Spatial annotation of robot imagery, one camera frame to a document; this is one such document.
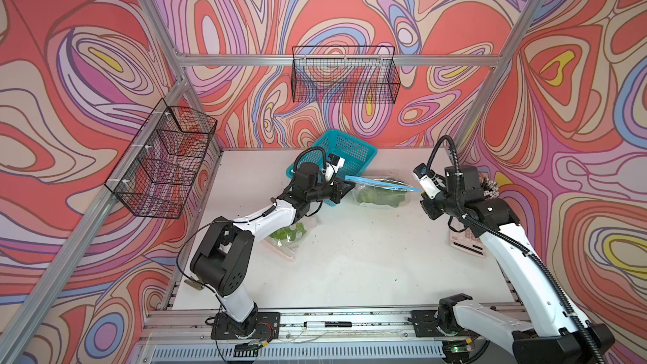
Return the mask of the green chinese cabbage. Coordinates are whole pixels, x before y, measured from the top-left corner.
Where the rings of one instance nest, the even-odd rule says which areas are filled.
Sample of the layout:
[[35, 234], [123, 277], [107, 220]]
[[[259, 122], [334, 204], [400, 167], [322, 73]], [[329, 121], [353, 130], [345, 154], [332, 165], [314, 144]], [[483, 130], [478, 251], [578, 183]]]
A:
[[369, 207], [402, 207], [407, 202], [409, 190], [406, 190], [405, 183], [394, 178], [376, 179], [383, 185], [360, 185], [352, 191], [355, 202], [361, 206]]

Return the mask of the clear blue zip-top bag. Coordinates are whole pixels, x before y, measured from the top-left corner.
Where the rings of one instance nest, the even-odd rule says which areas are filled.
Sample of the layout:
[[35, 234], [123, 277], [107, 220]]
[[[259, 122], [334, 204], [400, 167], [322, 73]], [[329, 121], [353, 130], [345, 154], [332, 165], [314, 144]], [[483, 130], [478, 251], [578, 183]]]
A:
[[350, 193], [355, 204], [360, 207], [399, 208], [406, 205], [414, 195], [421, 194], [421, 190], [392, 177], [348, 175], [345, 179], [355, 185]]

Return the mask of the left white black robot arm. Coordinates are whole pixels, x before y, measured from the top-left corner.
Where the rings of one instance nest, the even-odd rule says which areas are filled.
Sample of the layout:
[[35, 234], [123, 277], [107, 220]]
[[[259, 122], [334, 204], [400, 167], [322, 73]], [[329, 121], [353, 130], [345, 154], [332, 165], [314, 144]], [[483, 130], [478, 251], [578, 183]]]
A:
[[217, 217], [206, 226], [202, 241], [189, 260], [195, 281], [212, 291], [220, 303], [213, 335], [272, 340], [278, 331], [259, 318], [258, 304], [244, 288], [254, 245], [276, 231], [313, 215], [311, 205], [329, 200], [339, 204], [354, 188], [340, 170], [346, 158], [316, 146], [302, 151], [292, 164], [292, 177], [271, 204], [247, 217]]

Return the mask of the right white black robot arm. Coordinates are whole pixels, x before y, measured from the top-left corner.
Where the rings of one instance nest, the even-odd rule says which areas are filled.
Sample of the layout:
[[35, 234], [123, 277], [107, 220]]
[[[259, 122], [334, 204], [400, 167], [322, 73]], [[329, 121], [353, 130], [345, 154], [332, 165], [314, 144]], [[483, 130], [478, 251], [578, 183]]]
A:
[[[432, 161], [446, 143], [451, 166], [439, 175]], [[614, 344], [611, 330], [595, 324], [572, 302], [532, 247], [517, 214], [488, 190], [472, 165], [460, 164], [453, 139], [441, 136], [429, 160], [413, 172], [422, 187], [421, 207], [431, 220], [443, 215], [463, 224], [496, 259], [527, 311], [514, 320], [465, 293], [440, 300], [432, 321], [438, 332], [470, 331], [498, 345], [518, 363], [603, 363]]]

